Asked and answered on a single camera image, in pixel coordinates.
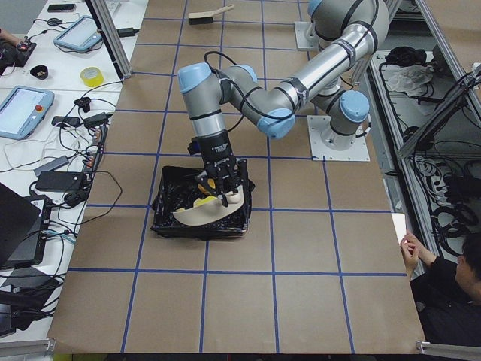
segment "small black box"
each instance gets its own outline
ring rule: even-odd
[[[86,184],[86,174],[78,171],[43,171],[35,188],[44,192],[71,192],[81,190]]]

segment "black bag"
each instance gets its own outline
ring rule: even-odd
[[[426,65],[427,55],[423,49],[412,47],[395,47],[386,55],[388,64],[399,65],[402,68],[412,65]]]

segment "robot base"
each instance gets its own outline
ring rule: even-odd
[[[311,23],[305,21],[295,21],[295,43],[297,44],[298,50],[318,50],[317,35],[307,36],[307,29],[311,26]]]
[[[329,127],[331,117],[328,116],[307,116],[307,125],[309,126],[310,153],[313,160],[323,161],[341,161],[341,162],[369,162],[369,152],[364,137],[355,138],[352,146],[347,150],[335,150],[327,145],[321,139],[324,129]],[[359,127],[357,134],[363,131]]]

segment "tablet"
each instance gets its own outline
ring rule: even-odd
[[[94,19],[85,15],[53,39],[53,43],[78,53],[86,53],[101,40]]]
[[[45,117],[53,103],[49,90],[16,86],[0,104],[0,137],[24,139]]]

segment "tape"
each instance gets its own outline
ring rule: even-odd
[[[80,78],[82,78],[83,83],[90,88],[99,86],[104,82],[104,76],[100,69],[93,66],[82,70]]]

